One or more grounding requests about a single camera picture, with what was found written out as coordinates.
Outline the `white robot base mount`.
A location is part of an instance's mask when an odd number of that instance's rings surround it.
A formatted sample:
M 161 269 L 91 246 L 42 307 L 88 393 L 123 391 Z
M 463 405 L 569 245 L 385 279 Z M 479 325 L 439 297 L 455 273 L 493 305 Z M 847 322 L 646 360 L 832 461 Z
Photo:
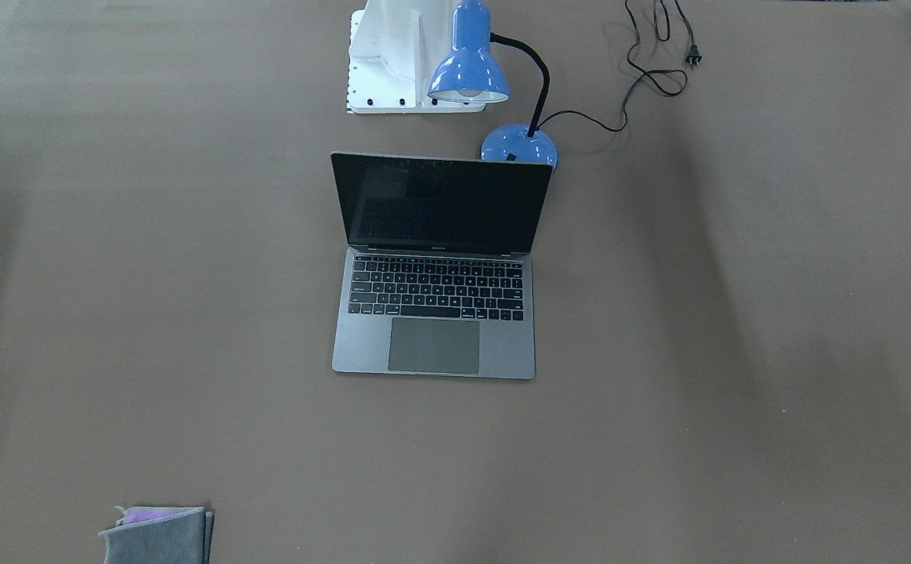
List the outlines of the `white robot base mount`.
M 451 47 L 455 1 L 369 1 L 350 21 L 351 114 L 461 114 L 482 103 L 439 101 L 428 85 Z

